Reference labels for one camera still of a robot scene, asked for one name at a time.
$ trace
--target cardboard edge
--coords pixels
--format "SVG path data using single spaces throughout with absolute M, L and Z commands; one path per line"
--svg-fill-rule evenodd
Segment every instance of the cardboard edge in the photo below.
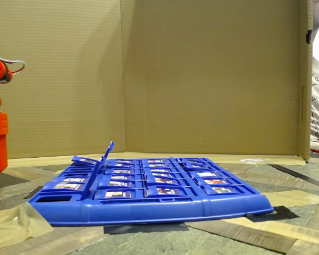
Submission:
M 312 44 L 306 35 L 312 30 L 312 1 L 299 1 L 299 105 L 297 153 L 304 160 L 310 158 L 310 115 L 312 85 Z

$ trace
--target tape strip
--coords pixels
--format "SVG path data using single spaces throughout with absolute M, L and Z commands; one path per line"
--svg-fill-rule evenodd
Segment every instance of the tape strip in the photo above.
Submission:
M 138 232 L 188 231 L 185 223 L 144 224 L 104 227 L 104 234 L 126 234 Z
M 246 217 L 252 222 L 266 222 L 268 220 L 281 220 L 281 219 L 295 219 L 299 218 L 294 212 L 286 208 L 285 206 L 276 206 L 274 207 L 275 213 L 270 214 L 246 214 Z
M 291 170 L 289 168 L 286 168 L 286 167 L 283 167 L 283 166 L 280 166 L 280 165 L 270 165 L 270 166 L 272 166 L 272 167 L 274 167 L 274 168 L 276 168 L 276 169 L 278 169 L 280 171 L 283 171 L 285 173 L 288 173 L 290 175 L 293 175 L 294 177 L 298 177 L 300 179 L 303 179 L 306 182 L 309 182 L 311 184 L 319 186 L 319 181 L 317 181 L 317 180 L 315 180 L 315 179 L 313 179 L 311 177 L 308 177 L 306 175 L 300 174 L 300 173 L 298 173 L 296 171 L 293 171 L 293 170 Z
M 31 197 L 33 197 L 35 194 L 38 193 L 39 190 L 41 190 L 43 188 L 43 186 L 38 186 L 36 187 L 31 193 L 29 193 L 26 197 L 24 197 L 24 199 L 29 199 Z

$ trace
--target cardboard box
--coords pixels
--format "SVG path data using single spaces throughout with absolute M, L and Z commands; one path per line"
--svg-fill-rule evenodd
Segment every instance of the cardboard box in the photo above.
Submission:
M 309 0 L 0 1 L 10 158 L 309 157 Z

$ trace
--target blue plastic tray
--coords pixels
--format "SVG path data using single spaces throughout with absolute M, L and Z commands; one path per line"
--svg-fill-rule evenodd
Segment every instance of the blue plastic tray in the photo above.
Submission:
M 268 199 L 207 158 L 73 163 L 29 203 L 53 226 L 125 225 L 241 217 L 273 211 Z

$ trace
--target cardboard backdrop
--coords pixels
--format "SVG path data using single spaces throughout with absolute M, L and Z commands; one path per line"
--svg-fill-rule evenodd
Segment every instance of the cardboard backdrop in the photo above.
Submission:
M 0 1 L 10 158 L 103 152 L 301 155 L 308 0 Z

